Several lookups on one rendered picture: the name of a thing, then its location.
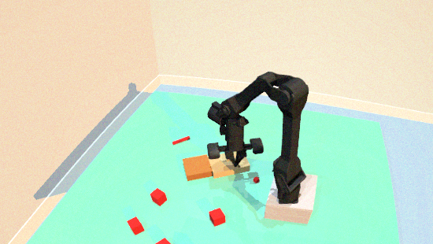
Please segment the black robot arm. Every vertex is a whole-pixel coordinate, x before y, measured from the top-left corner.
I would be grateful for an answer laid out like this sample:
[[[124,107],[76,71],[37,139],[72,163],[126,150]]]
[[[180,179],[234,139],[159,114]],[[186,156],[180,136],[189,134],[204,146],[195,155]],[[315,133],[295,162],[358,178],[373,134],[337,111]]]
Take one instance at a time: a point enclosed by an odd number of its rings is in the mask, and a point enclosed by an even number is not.
[[[239,114],[247,110],[250,102],[263,92],[277,102],[279,110],[283,113],[281,155],[273,161],[272,169],[278,189],[277,198],[279,204],[297,204],[300,182],[306,178],[301,167],[301,159],[298,158],[301,115],[309,94],[309,86],[304,80],[266,72],[258,76],[242,92],[222,101],[221,104],[217,101],[211,103],[207,116],[220,125],[220,135],[225,135],[225,142],[226,132],[232,137],[238,137],[244,133],[244,126],[250,123]]]

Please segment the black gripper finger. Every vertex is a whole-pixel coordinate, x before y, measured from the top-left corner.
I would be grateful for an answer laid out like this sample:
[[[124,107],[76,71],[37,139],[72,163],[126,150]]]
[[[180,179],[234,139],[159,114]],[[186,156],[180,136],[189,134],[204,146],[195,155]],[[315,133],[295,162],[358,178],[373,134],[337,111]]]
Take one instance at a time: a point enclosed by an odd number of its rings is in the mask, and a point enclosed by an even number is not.
[[[225,157],[226,157],[226,155],[225,155]],[[233,156],[226,157],[226,159],[229,159],[233,163],[233,165],[236,166],[234,153],[233,153]]]
[[[235,167],[237,167],[238,164],[239,164],[239,162],[240,162],[244,157],[246,157],[246,156],[247,156],[246,152],[245,152],[245,153],[239,153],[239,152],[237,152],[237,153],[236,153],[236,160],[235,160],[235,162],[236,162],[236,166],[235,166]]]

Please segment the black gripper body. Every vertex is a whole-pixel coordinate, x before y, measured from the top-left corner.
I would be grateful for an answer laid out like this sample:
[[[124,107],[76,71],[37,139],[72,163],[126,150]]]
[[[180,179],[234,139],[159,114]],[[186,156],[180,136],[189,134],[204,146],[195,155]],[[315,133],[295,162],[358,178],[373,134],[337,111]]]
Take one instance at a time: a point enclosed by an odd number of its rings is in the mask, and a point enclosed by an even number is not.
[[[254,154],[260,154],[264,152],[263,142],[260,138],[250,139],[250,143],[245,144],[244,142],[244,133],[238,137],[232,137],[227,134],[227,145],[219,146],[218,142],[208,143],[207,151],[208,158],[218,159],[220,157],[220,153],[225,153],[226,157],[233,156],[234,152],[245,153],[246,150],[252,150]]]

